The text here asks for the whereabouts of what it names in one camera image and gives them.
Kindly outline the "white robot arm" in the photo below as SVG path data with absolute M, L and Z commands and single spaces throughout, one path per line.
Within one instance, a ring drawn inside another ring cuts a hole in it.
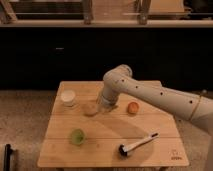
M 213 171 L 213 99 L 166 87 L 142 83 L 132 78 L 128 65 L 119 65 L 103 76 L 97 100 L 85 105 L 86 114 L 108 112 L 115 108 L 121 94 L 127 94 L 154 107 L 189 121 L 210 137 L 204 171 Z

